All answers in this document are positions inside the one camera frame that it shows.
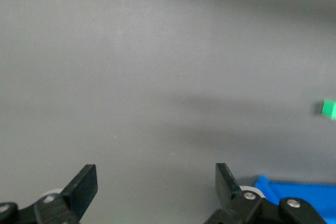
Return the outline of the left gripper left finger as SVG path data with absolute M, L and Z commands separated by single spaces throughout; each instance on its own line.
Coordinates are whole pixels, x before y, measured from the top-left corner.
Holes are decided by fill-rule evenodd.
M 79 223 L 98 191 L 95 164 L 85 165 L 60 193 L 49 193 L 19 209 L 1 203 L 1 223 Z

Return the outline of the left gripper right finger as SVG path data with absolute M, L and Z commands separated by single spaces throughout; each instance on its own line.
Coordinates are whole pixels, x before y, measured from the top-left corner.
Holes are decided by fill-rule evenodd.
M 303 199 L 282 198 L 275 205 L 252 190 L 242 190 L 225 163 L 215 166 L 215 188 L 221 208 L 206 223 L 325 223 Z

